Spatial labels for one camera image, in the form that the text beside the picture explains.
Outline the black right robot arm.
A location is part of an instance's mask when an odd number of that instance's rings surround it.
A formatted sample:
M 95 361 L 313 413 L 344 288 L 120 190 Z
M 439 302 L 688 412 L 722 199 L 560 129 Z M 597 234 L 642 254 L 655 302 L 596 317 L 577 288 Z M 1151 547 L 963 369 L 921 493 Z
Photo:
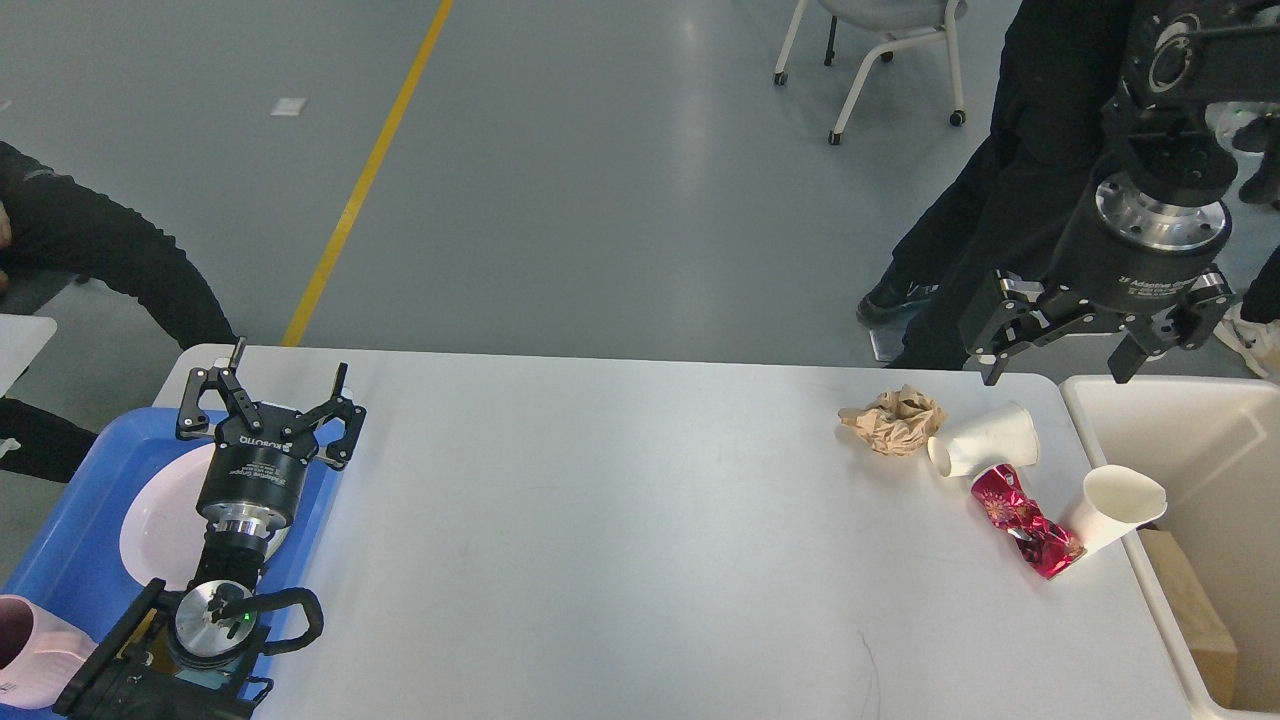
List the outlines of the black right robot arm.
M 1108 357 L 1125 383 L 1170 348 L 1198 348 L 1233 297 L 1215 259 L 1238 165 L 1204 119 L 1216 102 L 1277 101 L 1270 1 L 1140 1 L 1106 151 L 1038 281 L 996 272 L 959 322 L 987 386 L 1018 354 L 1069 334 L 1123 333 Z

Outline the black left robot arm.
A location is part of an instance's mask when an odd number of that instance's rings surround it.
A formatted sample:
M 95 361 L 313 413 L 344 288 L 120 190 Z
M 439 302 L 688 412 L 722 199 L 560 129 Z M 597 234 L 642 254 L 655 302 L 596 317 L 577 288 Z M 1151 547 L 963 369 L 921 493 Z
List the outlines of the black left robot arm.
M 262 657 L 292 653 L 324 628 L 317 596 L 302 587 L 261 591 L 269 542 L 300 512 L 307 474 L 351 461 L 366 410 L 346 397 L 348 366 L 330 396 L 301 411 L 252 400 L 237 370 L 189 372 L 175 418 L 178 439 L 206 439 L 212 456 L 195 502 L 204 544 L 178 591 L 152 579 L 52 705 L 69 719 L 250 719 L 274 683 Z

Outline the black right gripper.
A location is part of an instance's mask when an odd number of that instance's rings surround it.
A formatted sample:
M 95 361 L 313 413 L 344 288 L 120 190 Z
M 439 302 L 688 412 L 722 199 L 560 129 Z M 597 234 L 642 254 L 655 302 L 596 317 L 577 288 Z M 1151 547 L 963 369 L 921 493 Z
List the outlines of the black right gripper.
M 1116 383 L 1128 383 L 1170 348 L 1193 350 L 1211 338 L 1235 299 L 1225 274 L 1210 268 L 1230 233 L 1222 202 L 1162 202 L 1126 172 L 1114 172 L 1082 196 L 1044 273 L 1047 284 L 1001 270 L 980 284 L 957 323 L 964 348 L 984 366 L 983 383 L 995 386 L 1028 348 L 1125 331 L 1107 365 Z

